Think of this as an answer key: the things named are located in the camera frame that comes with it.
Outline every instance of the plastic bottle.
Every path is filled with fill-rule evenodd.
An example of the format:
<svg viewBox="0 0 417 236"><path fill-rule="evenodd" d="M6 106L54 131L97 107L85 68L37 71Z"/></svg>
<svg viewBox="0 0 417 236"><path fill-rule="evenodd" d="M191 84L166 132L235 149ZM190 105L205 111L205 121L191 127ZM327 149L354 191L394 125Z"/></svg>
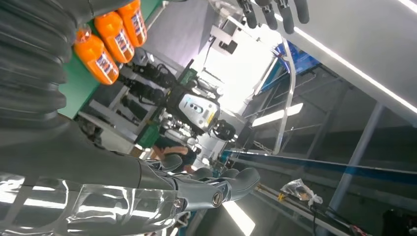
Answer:
<svg viewBox="0 0 417 236"><path fill-rule="evenodd" d="M144 45L148 32L141 12L141 1L134 0L128 5L119 8L118 13L123 19L124 27L133 46L141 47Z"/></svg>
<svg viewBox="0 0 417 236"><path fill-rule="evenodd" d="M91 33L87 24L78 29L76 36L74 51L90 73L102 84L113 84L119 77L119 70L103 41Z"/></svg>
<svg viewBox="0 0 417 236"><path fill-rule="evenodd" d="M135 49L123 26L123 20L110 12L94 19L94 25L100 33L112 56L121 63L128 63L135 55Z"/></svg>

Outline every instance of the clear plastic wrap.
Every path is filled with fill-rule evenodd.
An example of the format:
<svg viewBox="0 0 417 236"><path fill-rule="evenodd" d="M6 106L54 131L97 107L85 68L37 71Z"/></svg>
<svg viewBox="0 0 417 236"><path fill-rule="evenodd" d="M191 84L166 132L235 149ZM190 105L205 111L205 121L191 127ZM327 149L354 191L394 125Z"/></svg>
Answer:
<svg viewBox="0 0 417 236"><path fill-rule="evenodd" d="M307 187L300 178L285 184L281 188L281 191L293 195L301 201L308 201L309 206L313 205L314 202L319 204L323 203L323 199L314 194L314 192Z"/></svg>
<svg viewBox="0 0 417 236"><path fill-rule="evenodd" d="M78 184L0 172L0 235L138 235L174 224L182 200L175 190Z"/></svg>

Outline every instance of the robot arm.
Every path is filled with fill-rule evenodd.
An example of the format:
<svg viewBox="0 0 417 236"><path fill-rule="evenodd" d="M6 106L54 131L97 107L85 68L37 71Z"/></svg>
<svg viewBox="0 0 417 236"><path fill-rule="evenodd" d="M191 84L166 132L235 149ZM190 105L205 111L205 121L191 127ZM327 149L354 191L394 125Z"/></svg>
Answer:
<svg viewBox="0 0 417 236"><path fill-rule="evenodd" d="M5 234L152 232L170 226L181 211L239 199L259 181L253 169L207 181L172 177L164 170L176 164L105 150L58 114L65 106L58 85L64 83L63 64L70 59L77 25L128 2L2 2L0 208L6 215L0 225Z"/></svg>

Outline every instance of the cable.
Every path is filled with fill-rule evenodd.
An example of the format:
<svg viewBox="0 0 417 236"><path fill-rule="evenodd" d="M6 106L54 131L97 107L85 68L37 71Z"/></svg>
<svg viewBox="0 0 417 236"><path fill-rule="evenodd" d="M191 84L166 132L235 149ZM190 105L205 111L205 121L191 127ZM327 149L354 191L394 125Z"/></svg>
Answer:
<svg viewBox="0 0 417 236"><path fill-rule="evenodd" d="M313 236L316 236L316 215L317 215L317 208L316 208L316 203L315 202L313 202L313 205L311 205L310 211L313 213Z"/></svg>

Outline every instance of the green shelf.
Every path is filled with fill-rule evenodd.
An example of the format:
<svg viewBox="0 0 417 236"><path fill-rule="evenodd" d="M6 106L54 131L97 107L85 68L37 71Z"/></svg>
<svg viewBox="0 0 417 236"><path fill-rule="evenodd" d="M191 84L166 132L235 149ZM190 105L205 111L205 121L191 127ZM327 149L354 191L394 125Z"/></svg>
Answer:
<svg viewBox="0 0 417 236"><path fill-rule="evenodd" d="M162 0L141 0L141 3L142 14L146 21ZM67 83L60 86L60 92L66 96L66 107L59 109L59 113L74 118L100 83L74 53L71 61L64 66L64 70L67 74Z"/></svg>

